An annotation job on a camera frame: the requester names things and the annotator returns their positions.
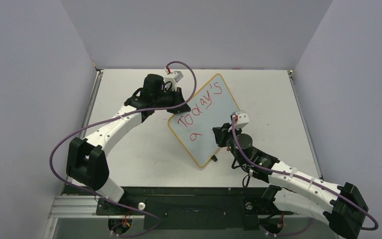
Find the yellow-framed whiteboard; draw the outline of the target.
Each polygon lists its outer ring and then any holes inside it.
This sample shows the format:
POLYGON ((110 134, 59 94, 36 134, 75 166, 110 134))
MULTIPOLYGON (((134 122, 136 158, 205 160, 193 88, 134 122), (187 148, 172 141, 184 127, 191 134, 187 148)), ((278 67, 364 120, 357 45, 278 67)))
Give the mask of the yellow-framed whiteboard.
POLYGON ((221 74, 206 82, 188 106, 191 111, 170 117, 168 127, 197 166, 203 168, 219 150, 212 129, 230 122, 231 114, 240 109, 221 74))

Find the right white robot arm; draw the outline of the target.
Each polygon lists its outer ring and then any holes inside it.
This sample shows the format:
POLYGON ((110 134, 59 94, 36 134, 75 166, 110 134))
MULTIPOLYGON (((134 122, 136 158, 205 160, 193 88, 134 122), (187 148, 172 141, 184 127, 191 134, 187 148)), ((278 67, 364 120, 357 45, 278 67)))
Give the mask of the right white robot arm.
POLYGON ((324 222, 345 239, 358 238, 368 212, 359 189, 313 178, 278 158, 253 146, 252 138, 230 123, 212 129, 215 143, 234 157, 232 168, 241 168, 249 177, 268 183, 261 207, 272 213, 287 211, 324 222))

